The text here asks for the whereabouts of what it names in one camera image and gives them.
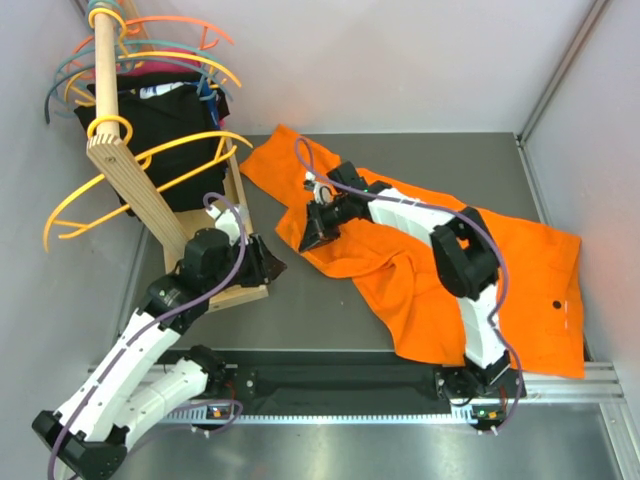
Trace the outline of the orange trousers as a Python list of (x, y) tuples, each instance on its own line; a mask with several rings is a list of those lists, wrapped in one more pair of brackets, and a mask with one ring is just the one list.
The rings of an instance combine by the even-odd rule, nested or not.
[[(279, 125), (265, 145), (240, 165), (258, 188), (286, 208), (275, 231), (292, 249), (301, 240), (305, 168), (297, 159), (298, 134)], [(509, 273), (500, 328), (516, 349), (518, 365), (547, 375), (584, 375), (584, 310), (579, 286), (579, 237), (524, 219), (481, 212)], [(465, 334), (458, 305), (440, 284), (424, 243), (368, 221), (349, 222), (338, 240), (304, 254), (319, 272), (350, 279), (389, 330), (399, 356), (423, 363), (460, 365)]]

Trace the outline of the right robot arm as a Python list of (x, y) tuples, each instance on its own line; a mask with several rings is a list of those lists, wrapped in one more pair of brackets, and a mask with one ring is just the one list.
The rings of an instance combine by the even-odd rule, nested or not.
[(511, 360), (497, 315), (502, 261), (479, 211), (429, 207), (388, 183), (367, 183), (350, 162), (331, 170), (324, 182), (306, 172), (303, 185), (313, 198), (306, 206), (299, 252), (337, 240), (341, 226), (352, 220), (391, 227), (426, 244), (464, 326), (464, 366), (457, 373), (462, 395), (471, 400), (498, 389)]

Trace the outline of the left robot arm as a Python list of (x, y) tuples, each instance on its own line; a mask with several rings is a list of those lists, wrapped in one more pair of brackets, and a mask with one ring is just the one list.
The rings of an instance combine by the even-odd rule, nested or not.
[(141, 438), (189, 401), (226, 387), (226, 362), (191, 347), (163, 376), (141, 383), (152, 366), (230, 287), (257, 287), (286, 268), (260, 235), (246, 229), (246, 210), (207, 207), (211, 228), (198, 230), (176, 269), (155, 280), (125, 330), (84, 384), (61, 406), (41, 411), (33, 431), (49, 448), (50, 479), (109, 479)]

